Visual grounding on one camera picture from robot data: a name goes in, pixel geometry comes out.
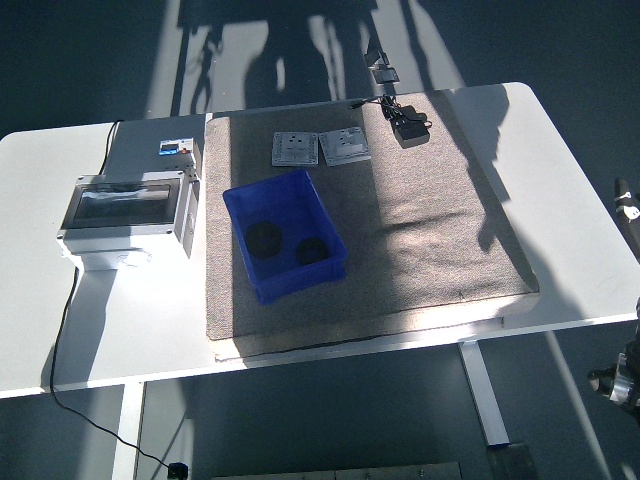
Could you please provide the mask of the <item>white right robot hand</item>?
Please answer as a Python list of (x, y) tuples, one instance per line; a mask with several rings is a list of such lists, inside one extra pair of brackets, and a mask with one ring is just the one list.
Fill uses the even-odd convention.
[(614, 203), (617, 225), (634, 257), (639, 260), (639, 206), (628, 183), (622, 178), (614, 181)]

